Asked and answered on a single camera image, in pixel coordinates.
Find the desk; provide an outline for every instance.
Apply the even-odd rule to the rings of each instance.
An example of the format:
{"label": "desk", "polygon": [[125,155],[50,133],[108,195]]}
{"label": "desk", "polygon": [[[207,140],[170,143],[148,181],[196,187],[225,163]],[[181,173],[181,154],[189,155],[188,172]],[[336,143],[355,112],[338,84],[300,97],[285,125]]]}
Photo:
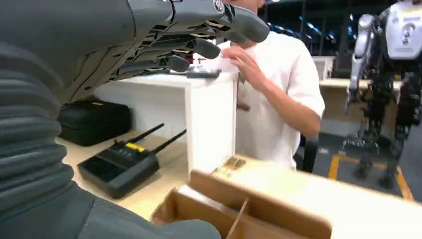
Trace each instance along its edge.
{"label": "desk", "polygon": [[[115,139],[128,140],[138,134],[139,132],[132,131]],[[140,145],[147,149],[154,149],[166,140],[166,138],[151,135],[146,137]],[[66,146],[68,154],[64,158],[63,162],[72,166],[75,172],[73,180],[77,182],[81,188],[100,198],[114,202],[121,207],[131,210],[146,219],[150,218],[154,209],[163,201],[164,197],[172,188],[182,186],[188,181],[187,146],[185,143],[174,142],[157,154],[159,164],[161,166],[158,172],[156,172],[150,179],[140,185],[127,197],[114,200],[107,196],[94,184],[85,181],[77,169],[78,163],[110,147],[113,144],[113,140],[111,139],[91,147],[81,147],[61,138],[57,138],[56,142]]]}
{"label": "desk", "polygon": [[[130,132],[118,139],[127,139],[134,135],[136,132]],[[165,139],[161,137],[149,137],[142,145],[154,147],[163,141]],[[146,219],[151,217],[154,209],[172,188],[181,186],[188,180],[187,148],[185,144],[176,142],[158,154],[162,165],[159,172],[126,198],[111,200],[94,185],[84,181],[76,165],[110,146],[112,141],[92,147],[79,147],[62,139],[57,139],[57,142],[67,146],[68,155],[64,162],[74,168],[74,181],[82,188]],[[332,239],[413,239],[422,236],[422,207],[415,202],[294,172],[273,164],[243,159],[247,161],[246,165],[230,177],[217,173],[214,175],[323,218],[333,226]]]}
{"label": "desk", "polygon": [[[368,88],[368,80],[360,80],[359,88],[364,90]],[[321,122],[321,131],[325,133],[346,136],[359,130],[363,118],[363,112],[360,110],[366,104],[352,104],[349,108],[349,114],[344,114],[346,102],[346,88],[349,86],[349,79],[325,79],[319,82],[322,97],[325,101],[325,112]],[[397,95],[402,82],[394,82],[394,91]],[[386,107],[384,125],[381,134],[393,138],[394,125],[396,121],[397,105],[392,101]]]}
{"label": "desk", "polygon": [[[359,88],[364,90],[368,88],[369,80],[360,80],[359,81]],[[319,81],[319,85],[321,87],[332,87],[332,88],[341,88],[346,89],[350,84],[349,79],[342,79],[342,78],[328,78],[322,81]],[[400,90],[400,86],[402,86],[401,81],[394,81],[394,91],[398,92]]]}

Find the white cabinet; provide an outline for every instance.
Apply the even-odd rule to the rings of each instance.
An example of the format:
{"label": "white cabinet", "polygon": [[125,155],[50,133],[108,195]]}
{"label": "white cabinet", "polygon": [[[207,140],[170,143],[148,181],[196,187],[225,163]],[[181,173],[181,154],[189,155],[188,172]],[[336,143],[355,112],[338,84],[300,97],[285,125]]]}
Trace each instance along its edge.
{"label": "white cabinet", "polygon": [[235,151],[237,73],[214,80],[153,75],[107,83],[95,90],[99,99],[128,105],[133,127],[171,138],[187,129],[189,171],[211,172]]}

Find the black bag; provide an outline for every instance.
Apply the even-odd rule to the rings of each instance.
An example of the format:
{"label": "black bag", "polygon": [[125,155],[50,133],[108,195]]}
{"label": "black bag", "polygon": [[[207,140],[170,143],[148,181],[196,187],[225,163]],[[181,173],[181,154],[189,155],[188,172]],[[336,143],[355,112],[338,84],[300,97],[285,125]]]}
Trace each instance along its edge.
{"label": "black bag", "polygon": [[127,106],[84,101],[66,104],[59,114],[61,138],[81,146],[91,146],[128,132],[131,113]]}

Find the cardboard box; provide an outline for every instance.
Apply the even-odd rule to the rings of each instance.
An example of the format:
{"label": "cardboard box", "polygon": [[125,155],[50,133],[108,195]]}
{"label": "cardboard box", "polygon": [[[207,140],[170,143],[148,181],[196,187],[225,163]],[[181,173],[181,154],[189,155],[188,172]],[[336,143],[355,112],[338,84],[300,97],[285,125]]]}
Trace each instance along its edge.
{"label": "cardboard box", "polygon": [[152,215],[158,225],[189,219],[213,224],[225,239],[331,238],[329,223],[198,171]]}

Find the person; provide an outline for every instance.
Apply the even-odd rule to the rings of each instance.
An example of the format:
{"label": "person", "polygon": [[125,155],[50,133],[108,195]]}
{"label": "person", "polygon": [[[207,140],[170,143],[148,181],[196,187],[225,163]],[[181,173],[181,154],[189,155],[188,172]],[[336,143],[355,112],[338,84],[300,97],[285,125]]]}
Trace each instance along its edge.
{"label": "person", "polygon": [[[264,0],[226,0],[257,14]],[[296,169],[301,134],[317,135],[325,109],[314,61],[302,41],[270,32],[261,43],[224,42],[205,66],[238,71],[236,153]]]}

